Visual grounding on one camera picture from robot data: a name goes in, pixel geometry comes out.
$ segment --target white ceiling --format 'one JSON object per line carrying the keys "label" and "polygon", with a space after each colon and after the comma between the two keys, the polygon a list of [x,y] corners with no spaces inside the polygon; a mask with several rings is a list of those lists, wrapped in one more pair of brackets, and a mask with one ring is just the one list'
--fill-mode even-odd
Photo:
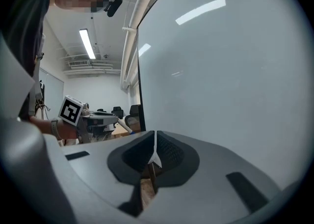
{"label": "white ceiling", "polygon": [[122,27],[125,18],[125,26],[129,25],[135,3],[136,0],[124,0],[111,18],[103,11],[93,14],[78,13],[56,6],[49,8],[46,17],[56,37],[70,56],[86,53],[79,30],[87,28],[94,52],[100,53],[96,58],[100,59],[100,56],[108,55],[107,60],[121,61],[126,37]]}

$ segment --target office chair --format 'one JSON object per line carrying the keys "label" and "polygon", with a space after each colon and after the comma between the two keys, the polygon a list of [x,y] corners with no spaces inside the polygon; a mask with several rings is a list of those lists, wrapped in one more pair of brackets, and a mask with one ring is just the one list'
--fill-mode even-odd
{"label": "office chair", "polygon": [[134,132],[141,132],[138,107],[140,105],[132,105],[130,114],[125,117],[124,121],[128,127]]}
{"label": "office chair", "polygon": [[113,107],[111,113],[117,115],[120,119],[123,119],[123,110],[121,107]]}

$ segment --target whiteboard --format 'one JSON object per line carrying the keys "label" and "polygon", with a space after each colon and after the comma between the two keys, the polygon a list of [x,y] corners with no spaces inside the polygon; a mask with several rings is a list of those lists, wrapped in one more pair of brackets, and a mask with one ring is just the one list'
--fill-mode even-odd
{"label": "whiteboard", "polygon": [[229,148],[282,189],[303,176],[314,49],[295,0],[157,0],[138,49],[146,130]]}

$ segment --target ceiling light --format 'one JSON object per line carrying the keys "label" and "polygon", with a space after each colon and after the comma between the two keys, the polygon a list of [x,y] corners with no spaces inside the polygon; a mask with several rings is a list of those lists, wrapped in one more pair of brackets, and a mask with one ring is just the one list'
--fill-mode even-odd
{"label": "ceiling light", "polygon": [[179,25],[182,25],[183,23],[192,20],[193,18],[204,14],[206,12],[218,9],[220,7],[223,7],[226,5],[226,0],[214,0],[212,2],[209,2],[205,5],[202,5],[198,8],[193,9],[192,11],[189,11],[188,13],[182,15],[180,18],[176,19],[176,22]]}
{"label": "ceiling light", "polygon": [[79,31],[79,34],[82,38],[82,41],[84,43],[84,46],[85,46],[85,49],[88,53],[89,58],[96,59],[94,52],[93,52],[93,49],[92,49],[92,45],[91,45],[90,40],[89,40],[87,29],[81,29]]}
{"label": "ceiling light", "polygon": [[140,57],[142,54],[144,54],[145,51],[149,50],[149,48],[151,47],[151,45],[149,44],[144,44],[143,47],[140,48],[140,50],[138,51],[138,57]]}

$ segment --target watch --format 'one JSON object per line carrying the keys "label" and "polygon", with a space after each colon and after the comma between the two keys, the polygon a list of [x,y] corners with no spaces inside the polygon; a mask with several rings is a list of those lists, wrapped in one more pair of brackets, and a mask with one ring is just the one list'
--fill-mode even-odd
{"label": "watch", "polygon": [[51,134],[54,135],[58,140],[61,140],[62,138],[60,137],[57,128],[58,120],[58,118],[54,118],[51,120]]}

